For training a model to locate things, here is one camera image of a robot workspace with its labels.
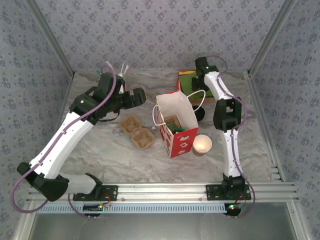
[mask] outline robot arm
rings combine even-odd
[[[209,72],[207,74],[205,74],[204,76],[204,84],[206,86],[208,86],[208,88],[211,90],[214,98],[217,101],[218,104],[218,108],[219,108],[219,113],[215,112],[214,116],[213,116],[213,121],[215,122],[215,127],[220,131],[220,136],[222,139],[222,146],[223,146],[223,154],[224,154],[224,175],[226,175],[227,177],[239,177],[240,173],[235,165],[235,161],[234,161],[234,156],[232,153],[232,144],[231,144],[231,129],[234,127],[234,125],[228,125],[227,123],[224,126],[224,123],[222,123],[221,126],[219,126],[219,114],[223,114],[223,109],[221,107],[221,105],[223,105],[223,107],[226,105],[226,107],[229,107],[232,110],[232,107],[235,105],[235,102],[233,100],[232,97],[228,96],[226,93],[228,93],[229,95],[233,94],[231,92],[229,92],[229,90],[227,89],[226,85],[224,84],[224,82],[222,81],[221,77],[219,76],[219,83],[220,85],[218,85],[218,81],[217,81],[217,76],[219,75],[219,72],[216,71],[212,71]],[[239,106],[240,109],[235,109],[235,112],[240,111],[240,116],[241,116],[241,106]],[[228,114],[232,114],[232,112],[225,112],[225,118],[227,117]],[[235,151],[235,157],[236,157],[236,161],[238,163],[238,166],[241,169],[240,166],[240,161],[239,161],[239,151],[238,151],[238,130],[233,131],[233,139],[234,139],[234,151]]]
[[[192,90],[211,90],[216,99],[213,123],[214,127],[220,130],[224,152],[223,181],[218,186],[206,186],[207,199],[214,200],[221,197],[221,199],[236,200],[239,195],[244,196],[249,189],[240,173],[242,169],[239,161],[238,129],[232,130],[241,123],[242,105],[232,98],[234,95],[229,92],[220,78],[218,68],[210,66],[206,57],[197,58],[195,67],[196,78],[192,79]],[[246,199],[251,199],[250,194],[246,195]]]
[[[82,193],[98,196],[101,194],[102,183],[93,175],[59,174],[60,169],[80,141],[80,139],[107,113],[120,113],[120,109],[130,109],[142,105],[146,101],[146,95],[142,88],[135,88],[133,95],[125,91],[125,81],[117,76],[116,85],[110,99],[97,111],[88,115],[83,120],[74,123],[66,132],[64,128],[99,105],[109,94],[113,85],[113,76],[110,73],[101,75],[98,86],[92,87],[84,94],[77,96],[70,106],[59,130],[55,133],[45,148],[30,162],[21,162],[17,171],[23,175],[39,163],[42,155],[47,152],[60,133],[60,140],[47,155],[45,160],[32,171],[25,179],[35,189],[42,193],[49,201],[59,199],[63,194]]]

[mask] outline paper bag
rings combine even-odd
[[[156,96],[156,105],[153,108],[153,111],[156,111],[152,112],[153,121],[159,128],[170,158],[190,152],[198,132],[198,121],[188,97],[180,90]],[[173,134],[164,120],[168,116],[176,116],[181,128],[186,130]]]

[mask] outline table surface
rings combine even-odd
[[[222,79],[228,89],[242,98],[248,108],[246,124],[239,130],[238,145],[242,170],[251,181],[268,181],[270,160],[261,136],[243,75],[224,74]],[[212,140],[212,149],[203,157],[192,151],[175,158],[169,158],[158,129],[154,127],[152,109],[156,95],[176,90],[176,72],[136,72],[125,78],[127,90],[141,87],[147,100],[139,107],[122,110],[120,116],[111,122],[98,122],[77,144],[63,164],[66,174],[91,173],[104,183],[132,182],[220,182],[224,171],[224,154],[220,133],[213,124],[215,103],[206,103],[205,117],[199,122],[198,134],[205,134]],[[75,97],[90,87],[96,86],[96,74],[76,73],[66,101],[64,116]],[[131,136],[119,127],[121,119],[129,114],[137,115],[144,128],[155,136],[154,144],[146,150],[135,147]]]

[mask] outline bag handle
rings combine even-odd
[[[189,97],[192,96],[193,94],[197,94],[197,93],[199,93],[199,92],[203,92],[203,98],[202,98],[202,101],[201,101],[199,107],[198,107],[197,109],[195,109],[194,112],[197,111],[197,110],[201,107],[201,105],[204,103],[205,98],[206,98],[206,91],[203,90],[203,89],[201,89],[201,90],[195,91],[195,92],[191,93],[190,95],[186,96],[187,98],[189,98]]]
[[[160,110],[160,106],[159,105],[154,105],[153,109],[152,109],[152,119],[153,119],[153,123],[156,125],[156,126],[162,126],[162,125],[166,125],[166,123],[161,123],[161,124],[157,124],[156,121],[155,121],[155,109],[156,107],[159,108]]]

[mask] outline patterned wallpaper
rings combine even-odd
[[[249,68],[283,0],[37,0],[73,70],[108,60],[188,69],[216,53]]]
[[[0,8],[0,239],[9,240],[19,217],[9,202],[16,168],[51,138],[69,80],[24,1]],[[21,207],[28,188],[16,194]]]
[[[320,239],[320,2],[300,0],[254,76],[287,181]]]

